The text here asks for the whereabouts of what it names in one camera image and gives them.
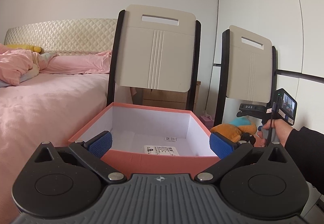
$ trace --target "person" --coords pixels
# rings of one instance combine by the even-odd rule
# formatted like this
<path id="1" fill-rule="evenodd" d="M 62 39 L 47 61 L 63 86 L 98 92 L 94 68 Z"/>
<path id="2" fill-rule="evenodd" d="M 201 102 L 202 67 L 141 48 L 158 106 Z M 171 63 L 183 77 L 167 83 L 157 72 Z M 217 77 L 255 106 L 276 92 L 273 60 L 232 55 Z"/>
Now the person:
<path id="1" fill-rule="evenodd" d="M 263 125 L 263 128 L 270 128 L 270 120 Z M 299 131 L 293 129 L 282 119 L 273 120 L 272 128 L 280 143 L 287 150 L 294 160 L 306 181 L 311 183 L 317 190 L 324 194 L 324 135 L 302 127 Z M 263 139 L 262 132 L 258 132 L 264 146 L 266 139 Z"/>

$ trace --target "blue gripper pad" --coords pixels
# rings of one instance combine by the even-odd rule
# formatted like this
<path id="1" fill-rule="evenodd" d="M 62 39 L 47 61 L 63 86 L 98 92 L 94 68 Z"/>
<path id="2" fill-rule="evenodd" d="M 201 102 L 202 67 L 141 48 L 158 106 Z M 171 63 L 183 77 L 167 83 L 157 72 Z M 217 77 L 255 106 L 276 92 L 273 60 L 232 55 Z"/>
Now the blue gripper pad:
<path id="1" fill-rule="evenodd" d="M 209 137 L 209 146 L 219 158 L 224 159 L 236 149 L 237 144 L 220 133 L 212 133 Z"/>
<path id="2" fill-rule="evenodd" d="M 109 131 L 103 131 L 83 146 L 93 155 L 101 158 L 112 146 L 112 135 Z"/>

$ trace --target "pink tissue box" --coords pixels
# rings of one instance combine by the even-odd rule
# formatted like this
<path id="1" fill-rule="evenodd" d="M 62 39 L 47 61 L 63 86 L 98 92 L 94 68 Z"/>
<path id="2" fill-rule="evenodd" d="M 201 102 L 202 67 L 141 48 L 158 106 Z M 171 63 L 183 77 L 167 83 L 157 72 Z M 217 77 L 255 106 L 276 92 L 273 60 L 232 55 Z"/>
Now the pink tissue box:
<path id="1" fill-rule="evenodd" d="M 199 116 L 200 121 L 203 123 L 203 125 L 206 126 L 208 130 L 214 127 L 214 120 L 210 119 L 206 116 Z"/>

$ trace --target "silver screw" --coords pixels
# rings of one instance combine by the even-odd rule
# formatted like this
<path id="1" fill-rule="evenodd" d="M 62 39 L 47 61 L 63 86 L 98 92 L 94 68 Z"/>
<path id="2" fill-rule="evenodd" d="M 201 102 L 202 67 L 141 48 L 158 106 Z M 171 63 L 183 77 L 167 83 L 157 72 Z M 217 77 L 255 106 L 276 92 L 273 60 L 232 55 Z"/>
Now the silver screw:
<path id="1" fill-rule="evenodd" d="M 197 178 L 200 182 L 202 181 L 208 181 L 208 180 L 212 180 L 213 179 L 213 175 L 211 173 L 207 173 L 207 172 L 203 172 L 203 173 L 199 173 L 197 175 Z"/>
<path id="2" fill-rule="evenodd" d="M 108 175 L 109 180 L 117 181 L 122 180 L 124 178 L 124 175 L 120 172 L 113 172 Z"/>

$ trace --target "camera screen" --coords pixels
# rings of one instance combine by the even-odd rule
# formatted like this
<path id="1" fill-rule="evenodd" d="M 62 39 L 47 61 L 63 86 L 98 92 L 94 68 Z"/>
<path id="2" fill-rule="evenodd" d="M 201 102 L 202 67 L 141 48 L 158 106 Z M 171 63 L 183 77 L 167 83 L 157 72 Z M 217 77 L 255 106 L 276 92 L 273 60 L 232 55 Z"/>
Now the camera screen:
<path id="1" fill-rule="evenodd" d="M 287 112 L 288 115 L 293 117 L 295 102 L 286 93 L 283 94 L 282 108 Z"/>

